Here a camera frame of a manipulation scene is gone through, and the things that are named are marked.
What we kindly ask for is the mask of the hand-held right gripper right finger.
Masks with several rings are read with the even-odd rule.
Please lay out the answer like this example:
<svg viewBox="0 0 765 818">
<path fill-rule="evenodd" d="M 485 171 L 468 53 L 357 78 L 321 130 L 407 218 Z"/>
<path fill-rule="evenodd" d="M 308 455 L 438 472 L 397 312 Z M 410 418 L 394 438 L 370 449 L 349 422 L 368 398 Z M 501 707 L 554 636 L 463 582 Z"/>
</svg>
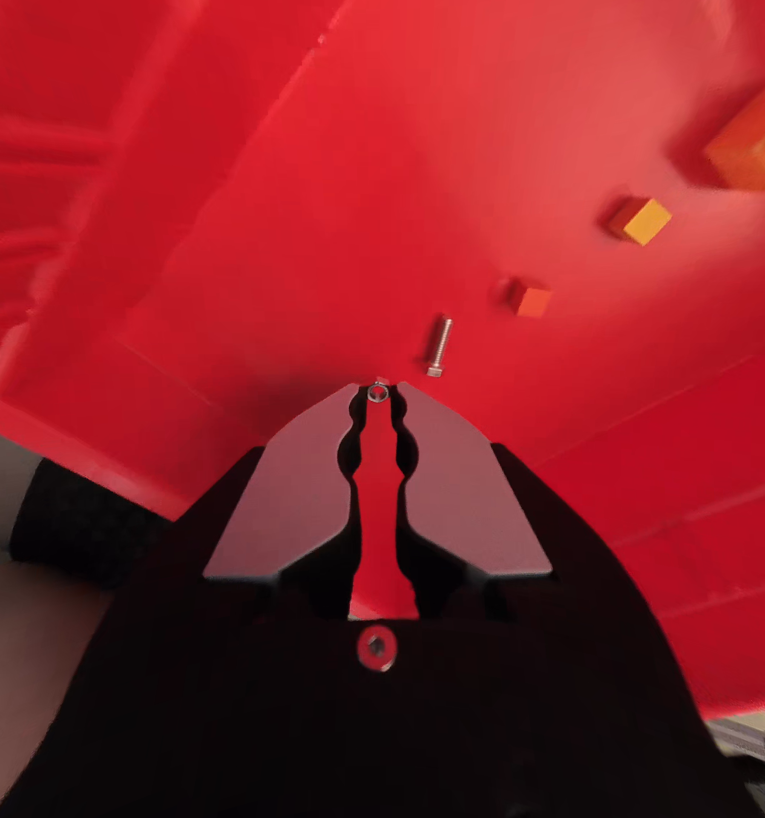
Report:
<svg viewBox="0 0 765 818">
<path fill-rule="evenodd" d="M 542 577 L 552 565 L 490 440 L 460 414 L 400 382 L 416 465 L 405 481 L 409 526 L 493 578 Z"/>
</svg>

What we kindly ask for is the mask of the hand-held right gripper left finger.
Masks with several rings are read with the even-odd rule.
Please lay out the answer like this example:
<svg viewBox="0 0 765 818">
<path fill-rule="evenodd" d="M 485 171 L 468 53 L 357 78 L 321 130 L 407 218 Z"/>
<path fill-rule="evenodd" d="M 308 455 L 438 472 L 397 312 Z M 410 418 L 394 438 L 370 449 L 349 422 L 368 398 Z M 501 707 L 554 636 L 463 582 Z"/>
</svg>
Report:
<svg viewBox="0 0 765 818">
<path fill-rule="evenodd" d="M 346 528 L 360 462 L 359 394 L 360 386 L 348 383 L 270 439 L 204 567 L 204 578 L 275 578 Z"/>
</svg>

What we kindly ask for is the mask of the red cube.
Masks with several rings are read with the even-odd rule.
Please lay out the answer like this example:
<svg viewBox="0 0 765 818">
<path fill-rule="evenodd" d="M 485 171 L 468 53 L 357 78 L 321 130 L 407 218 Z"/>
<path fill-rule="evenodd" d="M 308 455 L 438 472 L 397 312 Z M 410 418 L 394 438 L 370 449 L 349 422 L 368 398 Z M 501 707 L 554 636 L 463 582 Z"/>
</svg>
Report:
<svg viewBox="0 0 765 818">
<path fill-rule="evenodd" d="M 509 304 L 513 315 L 538 319 L 547 312 L 551 298 L 550 290 L 515 280 L 512 282 Z"/>
</svg>

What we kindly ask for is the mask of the red plastic bin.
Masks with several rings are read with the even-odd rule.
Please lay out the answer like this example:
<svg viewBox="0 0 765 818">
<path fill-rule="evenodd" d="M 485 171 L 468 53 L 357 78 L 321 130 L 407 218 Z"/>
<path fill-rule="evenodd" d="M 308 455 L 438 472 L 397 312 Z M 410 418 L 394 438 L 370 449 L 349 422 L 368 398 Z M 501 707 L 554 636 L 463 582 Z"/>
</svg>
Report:
<svg viewBox="0 0 765 818">
<path fill-rule="evenodd" d="M 765 707 L 765 192 L 703 155 L 764 88 L 765 2 L 0 2 L 0 435 L 174 518 L 406 381 Z"/>
</svg>

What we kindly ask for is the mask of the small metal screw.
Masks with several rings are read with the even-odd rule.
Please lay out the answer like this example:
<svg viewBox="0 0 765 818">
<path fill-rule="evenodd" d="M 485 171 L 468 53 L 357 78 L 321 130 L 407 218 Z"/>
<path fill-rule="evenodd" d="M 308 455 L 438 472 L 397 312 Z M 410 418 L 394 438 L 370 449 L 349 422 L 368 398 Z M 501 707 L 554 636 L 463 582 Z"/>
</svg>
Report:
<svg viewBox="0 0 765 818">
<path fill-rule="evenodd" d="M 440 378 L 445 370 L 444 362 L 449 344 L 449 336 L 454 327 L 454 320 L 449 316 L 440 316 L 436 323 L 426 356 L 425 372 L 428 377 Z"/>
</svg>

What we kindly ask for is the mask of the yellow cube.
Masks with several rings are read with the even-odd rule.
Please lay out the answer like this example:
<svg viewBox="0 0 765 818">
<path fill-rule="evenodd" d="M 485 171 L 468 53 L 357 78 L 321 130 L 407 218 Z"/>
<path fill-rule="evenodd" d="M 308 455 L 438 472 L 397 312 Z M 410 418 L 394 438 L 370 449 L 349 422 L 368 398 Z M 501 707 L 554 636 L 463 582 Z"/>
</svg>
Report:
<svg viewBox="0 0 765 818">
<path fill-rule="evenodd" d="M 673 219 L 673 214 L 654 198 L 630 198 L 607 224 L 609 232 L 637 246 L 648 245 Z"/>
</svg>

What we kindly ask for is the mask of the orange cube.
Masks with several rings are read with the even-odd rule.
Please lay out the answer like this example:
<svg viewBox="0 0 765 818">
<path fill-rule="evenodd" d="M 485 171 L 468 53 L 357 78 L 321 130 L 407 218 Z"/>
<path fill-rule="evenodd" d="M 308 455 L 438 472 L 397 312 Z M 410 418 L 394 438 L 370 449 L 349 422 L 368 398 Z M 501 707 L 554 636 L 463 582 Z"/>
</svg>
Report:
<svg viewBox="0 0 765 818">
<path fill-rule="evenodd" d="M 765 191 L 765 89 L 725 125 L 703 154 L 728 187 Z"/>
</svg>

